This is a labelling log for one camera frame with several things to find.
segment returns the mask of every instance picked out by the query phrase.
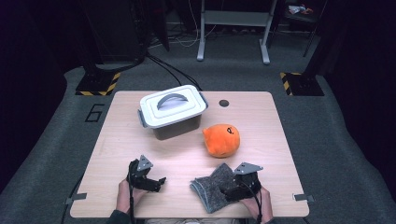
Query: sleeve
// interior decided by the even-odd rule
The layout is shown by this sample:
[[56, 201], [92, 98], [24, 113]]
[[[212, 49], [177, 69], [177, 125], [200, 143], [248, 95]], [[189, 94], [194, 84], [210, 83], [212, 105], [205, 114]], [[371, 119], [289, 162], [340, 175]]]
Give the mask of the sleeve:
[[129, 224], [130, 218], [127, 214], [114, 210], [106, 224]]

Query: human hand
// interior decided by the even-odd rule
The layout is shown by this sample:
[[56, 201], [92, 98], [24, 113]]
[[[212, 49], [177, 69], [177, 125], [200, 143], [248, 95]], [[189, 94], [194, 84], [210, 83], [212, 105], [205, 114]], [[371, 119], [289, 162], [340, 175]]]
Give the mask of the human hand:
[[[259, 201], [260, 201], [260, 197], [262, 197], [262, 223], [267, 223], [274, 218], [272, 205], [271, 205], [270, 191], [268, 191], [265, 187], [262, 186], [260, 192], [258, 192], [256, 196], [259, 199]], [[257, 218], [257, 216], [259, 215], [259, 206], [257, 205], [257, 202], [254, 199], [254, 197], [243, 199], [240, 202], [247, 208], [249, 213], [254, 218]]]
[[[140, 199], [147, 193], [146, 190], [136, 189], [132, 191], [132, 196], [134, 197], [134, 206], [136, 206]], [[129, 194], [129, 183], [126, 179], [123, 179], [119, 183], [119, 194], [117, 195], [117, 206], [116, 209], [129, 214], [130, 210], [130, 194]]]

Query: table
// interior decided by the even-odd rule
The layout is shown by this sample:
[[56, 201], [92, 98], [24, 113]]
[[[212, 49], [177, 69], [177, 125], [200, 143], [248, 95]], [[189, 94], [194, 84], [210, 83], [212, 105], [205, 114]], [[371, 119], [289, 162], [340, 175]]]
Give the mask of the table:
[[271, 0], [271, 9], [269, 12], [240, 12], [240, 11], [219, 11], [205, 10], [205, 0], [201, 0], [201, 38], [198, 48], [197, 61], [204, 60], [205, 54], [205, 25], [221, 24], [221, 25], [241, 25], [241, 26], [260, 26], [265, 27], [264, 35], [259, 40], [260, 49], [262, 51], [262, 62], [270, 63], [268, 49], [266, 46], [268, 34], [270, 32], [271, 23], [274, 17], [274, 11], [277, 0]]
[[[263, 166], [258, 172], [271, 192], [275, 217], [306, 217], [307, 201], [294, 201], [303, 194], [286, 136], [272, 95], [263, 91], [204, 91], [209, 103], [199, 129], [167, 140], [157, 140], [151, 129], [143, 128], [137, 116], [140, 99], [153, 91], [118, 91], [108, 110], [78, 194], [72, 217], [109, 217], [116, 206], [118, 184], [128, 174], [130, 161], [145, 155], [154, 166], [148, 178], [166, 176], [160, 192], [151, 192], [134, 210], [137, 218], [250, 217], [241, 203], [230, 204], [208, 214], [198, 195], [190, 188], [195, 177], [210, 175], [226, 162], [235, 169], [242, 161]], [[219, 105], [227, 100], [227, 107]], [[226, 159], [208, 155], [202, 129], [217, 123], [234, 125], [241, 136], [237, 152]]]

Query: white plastic container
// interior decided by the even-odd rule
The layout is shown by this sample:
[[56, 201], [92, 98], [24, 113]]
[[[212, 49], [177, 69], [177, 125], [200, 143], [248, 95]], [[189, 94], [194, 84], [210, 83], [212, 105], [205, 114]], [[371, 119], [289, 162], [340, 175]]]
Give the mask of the white plastic container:
[[207, 107], [205, 97], [194, 86], [185, 85], [143, 97], [137, 112], [143, 127], [164, 140], [199, 128]]

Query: orange plush toy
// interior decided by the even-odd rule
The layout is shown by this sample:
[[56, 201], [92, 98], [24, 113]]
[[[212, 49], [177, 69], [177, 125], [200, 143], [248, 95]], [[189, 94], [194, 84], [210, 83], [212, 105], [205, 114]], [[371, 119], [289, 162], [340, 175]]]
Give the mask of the orange plush toy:
[[239, 148], [238, 130], [231, 124], [216, 124], [203, 129], [205, 145], [210, 155], [217, 158], [232, 156]]

